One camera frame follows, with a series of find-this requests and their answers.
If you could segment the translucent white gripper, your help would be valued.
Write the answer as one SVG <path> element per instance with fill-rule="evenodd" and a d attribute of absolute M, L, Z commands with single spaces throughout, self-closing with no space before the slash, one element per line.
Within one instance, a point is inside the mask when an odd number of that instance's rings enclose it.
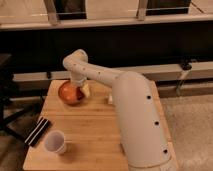
<path fill-rule="evenodd" d="M 75 92 L 77 90 L 77 88 L 80 88 L 81 91 L 84 93 L 85 97 L 84 98 L 89 98 L 91 93 L 90 93 L 90 87 L 89 87 L 89 84 L 87 82 L 84 82 L 82 86 L 77 86 L 77 85 L 74 85 L 75 87 Z"/>

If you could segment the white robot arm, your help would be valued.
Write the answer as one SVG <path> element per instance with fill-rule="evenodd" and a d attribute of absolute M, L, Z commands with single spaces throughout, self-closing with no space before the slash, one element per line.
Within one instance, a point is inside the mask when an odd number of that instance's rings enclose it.
<path fill-rule="evenodd" d="M 65 57 L 63 66 L 77 86 L 89 78 L 112 88 L 129 171 L 177 171 L 145 76 L 89 64 L 82 49 Z"/>

